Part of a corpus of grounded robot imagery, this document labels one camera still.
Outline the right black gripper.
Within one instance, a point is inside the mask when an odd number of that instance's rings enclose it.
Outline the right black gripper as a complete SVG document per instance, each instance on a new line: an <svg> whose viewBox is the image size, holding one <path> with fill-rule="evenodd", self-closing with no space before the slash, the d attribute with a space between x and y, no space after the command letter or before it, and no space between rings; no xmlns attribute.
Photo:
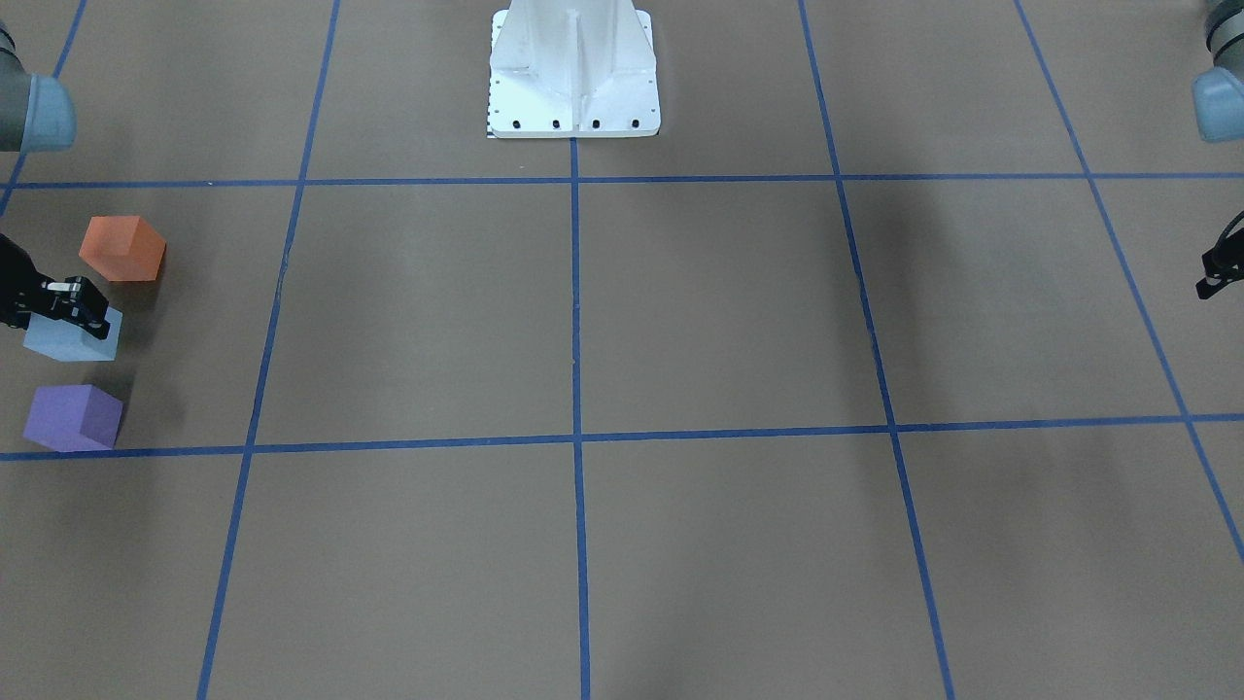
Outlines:
<svg viewBox="0 0 1244 700"><path fill-rule="evenodd" d="M68 322L90 337L106 339L108 300L92 280L70 276L57 282L40 274L25 249L1 235L1 322L27 331L32 315Z"/></svg>

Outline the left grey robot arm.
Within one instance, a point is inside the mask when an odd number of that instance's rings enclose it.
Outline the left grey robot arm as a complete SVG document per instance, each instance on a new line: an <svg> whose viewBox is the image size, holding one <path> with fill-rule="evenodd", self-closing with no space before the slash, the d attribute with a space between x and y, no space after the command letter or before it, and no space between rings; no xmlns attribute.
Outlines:
<svg viewBox="0 0 1244 700"><path fill-rule="evenodd" d="M1195 76L1192 97L1200 140L1217 145L1243 138L1243 2L1209 1L1203 25L1212 66ZM1243 279L1243 213L1227 223L1209 251L1200 254L1195 296L1212 298Z"/></svg>

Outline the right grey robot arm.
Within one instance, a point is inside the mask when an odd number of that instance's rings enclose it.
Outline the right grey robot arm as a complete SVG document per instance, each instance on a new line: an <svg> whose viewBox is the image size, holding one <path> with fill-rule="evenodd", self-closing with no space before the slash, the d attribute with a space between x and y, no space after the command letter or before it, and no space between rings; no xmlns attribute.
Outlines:
<svg viewBox="0 0 1244 700"><path fill-rule="evenodd" d="M72 98L58 80L32 75L17 57L17 41L1 25L1 150L5 154L41 154L67 150L77 134ZM109 302L85 276L57 282L40 274L29 252L1 236L2 325L27 331L35 316L66 322L87 336L106 339L112 325L106 318Z"/></svg>

